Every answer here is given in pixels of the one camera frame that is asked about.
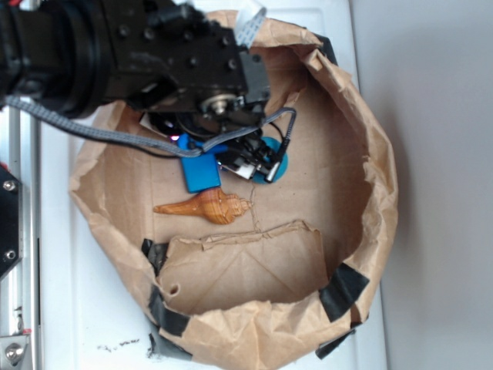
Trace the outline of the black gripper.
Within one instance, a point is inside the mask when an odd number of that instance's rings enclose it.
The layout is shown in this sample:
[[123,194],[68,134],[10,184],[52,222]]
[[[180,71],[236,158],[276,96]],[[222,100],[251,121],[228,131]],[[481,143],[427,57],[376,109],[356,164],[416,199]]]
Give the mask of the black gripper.
[[[261,58],[192,5],[113,1],[111,43],[113,100],[147,112],[192,113],[219,133],[264,121],[270,85]],[[216,139],[188,134],[177,146],[187,156],[227,151]]]

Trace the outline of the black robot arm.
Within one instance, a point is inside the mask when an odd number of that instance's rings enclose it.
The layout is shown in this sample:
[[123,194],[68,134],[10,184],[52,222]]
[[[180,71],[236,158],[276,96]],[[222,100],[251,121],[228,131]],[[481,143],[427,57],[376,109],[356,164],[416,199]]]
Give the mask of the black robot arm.
[[[74,136],[158,157],[196,157],[225,145],[254,152],[270,98],[260,56],[230,28],[171,1],[1,3],[1,103]],[[82,126],[77,119],[122,101],[170,114],[199,140],[162,140]]]

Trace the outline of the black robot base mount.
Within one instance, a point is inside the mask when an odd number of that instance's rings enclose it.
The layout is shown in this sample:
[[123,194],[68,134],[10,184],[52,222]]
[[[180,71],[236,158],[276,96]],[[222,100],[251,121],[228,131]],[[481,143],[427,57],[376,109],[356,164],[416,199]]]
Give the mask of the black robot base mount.
[[22,259],[22,183],[1,162],[1,281]]

